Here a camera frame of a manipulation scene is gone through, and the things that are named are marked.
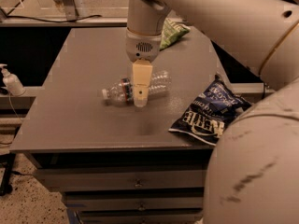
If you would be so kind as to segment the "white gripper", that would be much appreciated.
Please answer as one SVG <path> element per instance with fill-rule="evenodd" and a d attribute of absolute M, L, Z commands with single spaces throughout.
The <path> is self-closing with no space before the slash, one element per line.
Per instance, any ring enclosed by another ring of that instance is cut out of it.
<path fill-rule="evenodd" d="M 133 63 L 133 96 L 136 107 L 144 107 L 148 102 L 152 75 L 151 62 L 159 54 L 161 40 L 161 35 L 140 35 L 126 29 L 126 53 Z"/>

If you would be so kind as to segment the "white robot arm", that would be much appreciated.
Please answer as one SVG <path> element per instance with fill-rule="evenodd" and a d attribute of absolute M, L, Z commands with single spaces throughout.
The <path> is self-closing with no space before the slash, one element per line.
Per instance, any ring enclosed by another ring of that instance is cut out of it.
<path fill-rule="evenodd" d="M 156 1 L 260 79 L 233 86 L 252 106 L 213 149 L 203 224 L 299 224 L 298 6 L 282 0 Z"/>

